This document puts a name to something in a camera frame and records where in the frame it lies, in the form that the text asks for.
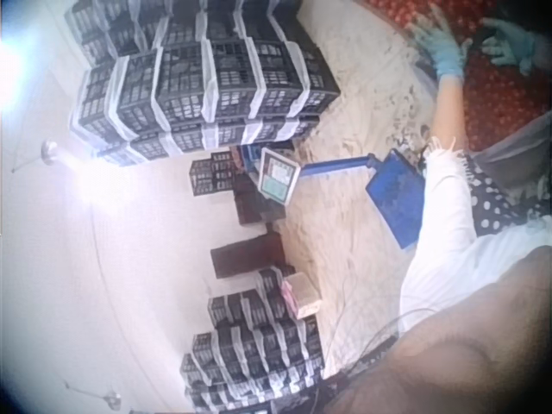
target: polka dot fabric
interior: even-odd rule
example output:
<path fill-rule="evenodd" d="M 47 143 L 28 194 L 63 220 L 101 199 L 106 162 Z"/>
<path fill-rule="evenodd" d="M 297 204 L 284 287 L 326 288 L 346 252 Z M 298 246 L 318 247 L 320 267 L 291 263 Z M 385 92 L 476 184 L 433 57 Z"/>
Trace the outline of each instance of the polka dot fabric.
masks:
<path fill-rule="evenodd" d="M 550 214 L 550 203 L 511 204 L 494 181 L 465 155 L 472 212 L 477 236 L 495 235 L 513 225 L 525 224 L 531 218 Z"/>

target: gloved hand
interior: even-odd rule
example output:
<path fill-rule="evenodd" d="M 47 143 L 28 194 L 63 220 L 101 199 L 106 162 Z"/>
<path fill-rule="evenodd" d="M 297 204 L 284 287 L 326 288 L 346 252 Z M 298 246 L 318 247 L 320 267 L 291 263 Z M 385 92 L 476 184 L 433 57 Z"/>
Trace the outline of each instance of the gloved hand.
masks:
<path fill-rule="evenodd" d="M 438 78 L 448 74 L 464 79 L 467 50 L 473 41 L 468 39 L 459 46 L 442 10 L 433 3 L 430 7 L 437 26 L 428 17 L 418 14 L 417 24 L 409 23 L 407 28 L 414 41 L 430 54 Z"/>
<path fill-rule="evenodd" d="M 483 19 L 488 28 L 496 28 L 497 34 L 489 37 L 481 45 L 481 51 L 492 56 L 494 65 L 517 65 L 519 71 L 528 76 L 532 68 L 535 52 L 535 36 L 517 24 L 497 19 Z"/>

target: floor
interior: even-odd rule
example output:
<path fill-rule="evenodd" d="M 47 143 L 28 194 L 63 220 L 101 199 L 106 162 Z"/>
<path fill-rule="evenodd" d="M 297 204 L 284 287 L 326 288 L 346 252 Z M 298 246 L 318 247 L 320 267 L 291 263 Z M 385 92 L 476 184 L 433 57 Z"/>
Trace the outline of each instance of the floor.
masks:
<path fill-rule="evenodd" d="M 303 162 L 336 160 L 392 147 L 419 149 L 433 110 L 403 37 L 352 0 L 304 0 L 299 13 L 342 95 L 298 150 Z M 318 284 L 326 376 L 392 332 L 412 251 L 401 251 L 365 192 L 365 168 L 300 181 L 278 224 L 288 260 Z"/>

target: white wall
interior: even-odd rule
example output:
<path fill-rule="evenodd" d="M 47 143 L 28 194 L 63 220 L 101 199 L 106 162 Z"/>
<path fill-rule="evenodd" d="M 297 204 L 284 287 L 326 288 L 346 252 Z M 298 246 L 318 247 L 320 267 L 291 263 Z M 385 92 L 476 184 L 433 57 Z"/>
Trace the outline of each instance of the white wall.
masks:
<path fill-rule="evenodd" d="M 208 298 L 254 284 L 251 275 L 216 280 L 210 249 L 265 230 L 239 226 L 229 193 L 191 195 L 191 160 L 205 154 L 108 177 L 116 210 L 85 202 L 63 167 L 10 172 L 45 139 L 87 154 L 66 127 L 86 65 L 62 18 L 70 3 L 4 12 L 4 21 L 16 16 L 27 73 L 3 113 L 2 382 L 33 413 L 110 412 L 64 380 L 97 393 L 113 387 L 122 412 L 186 411 L 179 363 L 192 336 L 211 329 Z"/>

